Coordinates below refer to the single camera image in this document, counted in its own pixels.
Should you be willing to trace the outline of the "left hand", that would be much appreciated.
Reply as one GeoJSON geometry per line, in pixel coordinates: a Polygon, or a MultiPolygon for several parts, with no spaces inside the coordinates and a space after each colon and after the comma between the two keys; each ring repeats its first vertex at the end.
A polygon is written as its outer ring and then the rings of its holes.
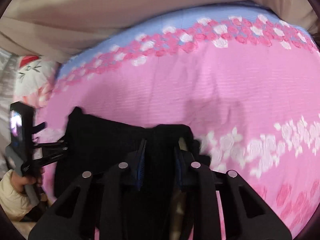
{"type": "Polygon", "coordinates": [[[15,188],[15,190],[19,193],[22,193],[24,191],[25,185],[34,185],[36,184],[37,186],[42,185],[42,175],[44,174],[45,170],[42,167],[39,170],[39,175],[37,177],[31,177],[31,176],[26,176],[22,177],[20,176],[17,172],[13,171],[11,174],[11,184],[15,188]]]}

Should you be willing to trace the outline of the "cream jacket sleeve forearm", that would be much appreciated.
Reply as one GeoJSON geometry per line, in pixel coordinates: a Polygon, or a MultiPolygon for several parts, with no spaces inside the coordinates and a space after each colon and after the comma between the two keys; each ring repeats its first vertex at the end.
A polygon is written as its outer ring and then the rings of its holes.
{"type": "Polygon", "coordinates": [[[33,207],[30,199],[23,191],[19,193],[11,184],[11,174],[14,170],[9,170],[1,180],[1,207],[12,221],[20,221],[33,207]]]}

